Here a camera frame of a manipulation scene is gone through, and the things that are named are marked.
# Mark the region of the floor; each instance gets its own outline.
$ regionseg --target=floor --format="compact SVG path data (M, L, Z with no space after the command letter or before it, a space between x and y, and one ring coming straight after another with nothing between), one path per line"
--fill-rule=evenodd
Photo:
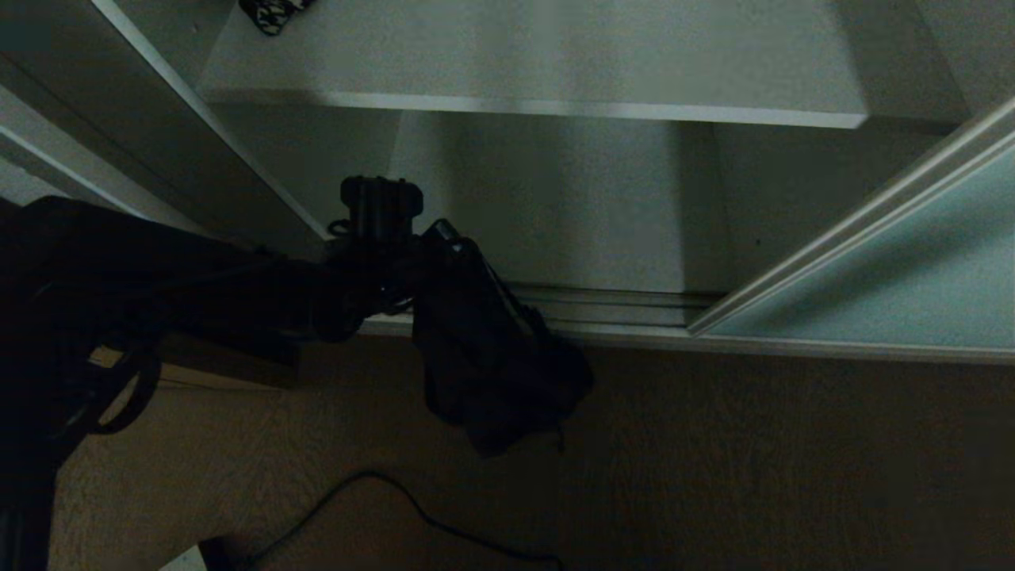
M313 346L288 392L160 390L61 472L52 568L158 569L199 540L267 545L343 475L568 570L1015 565L1015 371L589 352L554 435L480 460L425 410L404 340ZM550 569L431 530L357 484L263 569Z

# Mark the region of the shelf board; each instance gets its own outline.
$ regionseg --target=shelf board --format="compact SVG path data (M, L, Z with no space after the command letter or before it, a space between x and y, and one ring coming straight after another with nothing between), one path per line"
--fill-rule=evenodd
M341 0L276 38L236 7L199 91L212 102L838 128L966 118L915 6L845 4Z

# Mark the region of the cable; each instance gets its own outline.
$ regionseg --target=cable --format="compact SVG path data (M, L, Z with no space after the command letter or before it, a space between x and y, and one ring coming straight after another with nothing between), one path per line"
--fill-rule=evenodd
M560 558L557 557L556 555L552 554L540 555L540 554L529 554L521 552L509 547L495 544L493 542L490 542L489 540L484 540L478 536L473 536L472 533L469 533L467 531L462 531L461 529L448 525L447 523L442 523L436 519L433 519L432 517L430 517L428 513L423 511L423 508L420 507L419 502L416 501L416 499L412 496L409 490L406 489L406 487L403 486L400 482L391 478L390 476L381 474L379 472L363 471L353 474L352 476L339 482L337 485L335 485L334 488L332 488L327 494L325 494L325 496L321 498L321 501L319 501L317 505L315 505L311 509L311 511L308 512L307 515L303 516L303 518L299 520L299 522L296 523L291 529L286 531L281 538L272 542L268 547L257 552L253 556L244 559L243 562L245 565L242 567L243 571L251 571L258 565L258 563L264 560L264 558L270 555L279 546L291 540L296 533L298 533L303 528L303 526L306 526L312 519L314 519L314 517L318 514L318 512L320 512L325 507L325 505L327 505L328 502L331 501L332 498L334 498L340 492L342 492L349 486L352 486L356 482L359 482L360 480L370 480L370 479L380 480L381 482L384 482L385 484L388 484L389 486L401 492L402 495L405 496L406 499L408 499L409 502L412 504L412 507L416 508L416 513L419 514L420 519L422 519L424 522L426 522L427 525L431 527L435 527L444 531L445 533L450 533L452 536L455 536L456 538L460 538L472 544L476 544L477 546L484 547L490 551L497 552L512 559L517 559L519 561L527 561L530 563L552 561L553 563L556 564L557 569L559 571L563 571L564 569L563 561L561 561Z

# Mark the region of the patterned fabric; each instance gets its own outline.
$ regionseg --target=patterned fabric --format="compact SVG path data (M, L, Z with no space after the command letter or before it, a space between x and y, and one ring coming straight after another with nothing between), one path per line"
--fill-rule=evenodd
M240 0L240 7L267 35L278 35L292 14L306 10L314 0Z

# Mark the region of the black cloth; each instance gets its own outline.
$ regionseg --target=black cloth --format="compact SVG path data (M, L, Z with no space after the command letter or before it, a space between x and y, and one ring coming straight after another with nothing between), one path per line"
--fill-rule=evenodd
M310 7L314 0L240 0L240 7L267 35L278 35L289 18Z
M515 299L475 242L453 247L416 297L413 342L429 410L463 427L481 456L495 456L527 434L558 430L594 378L582 352Z

